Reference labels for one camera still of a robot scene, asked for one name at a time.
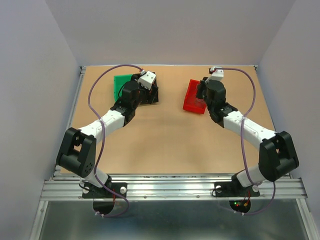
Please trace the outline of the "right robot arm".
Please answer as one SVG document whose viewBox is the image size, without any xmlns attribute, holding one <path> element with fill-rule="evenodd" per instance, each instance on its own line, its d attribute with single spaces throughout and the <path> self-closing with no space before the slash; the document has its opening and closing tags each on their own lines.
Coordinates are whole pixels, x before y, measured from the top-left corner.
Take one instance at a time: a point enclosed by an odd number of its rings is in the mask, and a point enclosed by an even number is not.
<svg viewBox="0 0 320 240">
<path fill-rule="evenodd" d="M 231 181 L 216 182 L 212 191 L 214 197 L 243 197 L 247 193 L 259 196 L 254 186 L 263 181 L 275 182 L 299 166 L 291 135 L 264 128 L 245 117 L 226 101 L 226 89 L 219 80 L 203 78 L 197 86 L 196 98 L 205 102 L 216 124 L 258 149 L 258 164 L 248 167 L 245 163 L 244 170 L 234 174 Z"/>
</svg>

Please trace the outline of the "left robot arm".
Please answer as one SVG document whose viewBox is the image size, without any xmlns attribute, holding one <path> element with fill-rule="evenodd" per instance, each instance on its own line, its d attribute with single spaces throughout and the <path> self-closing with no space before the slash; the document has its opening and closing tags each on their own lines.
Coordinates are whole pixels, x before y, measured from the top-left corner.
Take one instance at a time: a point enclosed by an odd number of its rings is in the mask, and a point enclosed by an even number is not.
<svg viewBox="0 0 320 240">
<path fill-rule="evenodd" d="M 157 81 L 149 87 L 141 80 L 126 82 L 121 96 L 105 115 L 79 129 L 66 130 L 56 164 L 86 180 L 90 188 L 100 197 L 113 194 L 111 176 L 96 166 L 96 147 L 114 131 L 126 126 L 136 115 L 136 109 L 142 103 L 153 104 L 158 97 Z"/>
</svg>

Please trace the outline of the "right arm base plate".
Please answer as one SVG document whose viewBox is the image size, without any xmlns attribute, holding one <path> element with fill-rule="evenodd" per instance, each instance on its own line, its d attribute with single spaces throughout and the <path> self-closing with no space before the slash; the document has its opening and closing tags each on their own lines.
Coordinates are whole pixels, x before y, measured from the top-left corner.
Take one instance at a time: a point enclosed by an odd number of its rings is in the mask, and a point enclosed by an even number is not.
<svg viewBox="0 0 320 240">
<path fill-rule="evenodd" d="M 218 181 L 214 183 L 211 195 L 215 198 L 244 198 L 259 197 L 260 191 L 254 190 L 252 186 L 243 187 L 232 181 Z"/>
</svg>

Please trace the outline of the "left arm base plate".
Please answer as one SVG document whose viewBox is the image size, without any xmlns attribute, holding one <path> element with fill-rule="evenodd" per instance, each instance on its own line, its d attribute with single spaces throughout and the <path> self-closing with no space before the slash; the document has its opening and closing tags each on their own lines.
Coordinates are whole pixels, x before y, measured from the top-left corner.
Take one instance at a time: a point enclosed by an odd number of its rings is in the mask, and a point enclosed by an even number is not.
<svg viewBox="0 0 320 240">
<path fill-rule="evenodd" d="M 95 185 L 81 181 L 79 187 L 82 189 L 82 198 L 83 199 L 112 199 L 113 194 L 106 190 L 103 187 L 96 187 Z M 112 182 L 111 188 L 112 191 L 117 194 L 126 197 L 128 184 L 126 182 Z"/>
</svg>

